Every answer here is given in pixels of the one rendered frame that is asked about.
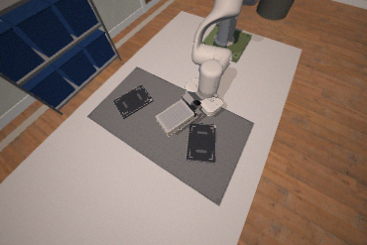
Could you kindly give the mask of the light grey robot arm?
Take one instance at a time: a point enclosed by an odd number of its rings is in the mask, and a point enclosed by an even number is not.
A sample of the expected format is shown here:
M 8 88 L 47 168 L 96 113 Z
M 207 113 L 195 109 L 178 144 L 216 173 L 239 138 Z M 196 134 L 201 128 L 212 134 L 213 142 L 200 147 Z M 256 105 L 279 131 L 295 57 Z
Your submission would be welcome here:
M 189 105 L 200 105 L 199 100 L 218 97 L 221 76 L 233 57 L 228 49 L 203 44 L 202 38 L 205 31 L 212 24 L 220 21 L 214 41 L 222 47 L 231 46 L 234 43 L 233 34 L 242 5 L 254 6 L 257 2 L 258 0 L 214 0 L 212 11 L 200 23 L 194 36 L 191 59 L 195 64 L 200 65 L 200 70 L 198 91 L 187 91 L 183 96 Z

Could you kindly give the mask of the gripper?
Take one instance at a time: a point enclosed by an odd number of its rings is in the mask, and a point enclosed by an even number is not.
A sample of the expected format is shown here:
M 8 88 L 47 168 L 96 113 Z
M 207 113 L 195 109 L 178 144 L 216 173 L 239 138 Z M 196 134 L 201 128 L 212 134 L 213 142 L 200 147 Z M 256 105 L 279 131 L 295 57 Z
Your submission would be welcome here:
M 198 91 L 198 81 L 199 78 L 194 78 L 193 80 L 189 81 L 186 85 L 185 85 L 185 92 L 189 91 L 189 92 L 197 92 Z M 183 98 L 184 94 L 182 95 L 182 98 L 180 100 L 184 100 Z M 175 103 L 179 102 L 180 100 L 176 101 Z M 185 123 L 183 123 L 180 126 L 180 129 L 183 130 L 184 128 L 186 128 L 188 125 L 190 125 L 190 123 L 192 123 L 193 121 L 195 121 L 197 118 L 199 118 L 201 116 L 201 111 L 200 109 L 207 115 L 207 116 L 212 116 L 215 113 L 217 113 L 222 105 L 223 105 L 223 101 L 217 97 L 212 97 L 212 98 L 205 98 L 203 100 L 199 100 L 200 105 L 195 105 L 197 107 L 197 109 L 194 110 L 194 112 L 197 114 L 194 118 L 192 118 L 189 121 L 186 121 Z M 175 103 L 173 103 L 172 105 L 174 105 Z M 169 107 L 171 107 L 172 105 L 170 105 Z M 167 107 L 166 109 L 168 109 L 169 107 Z

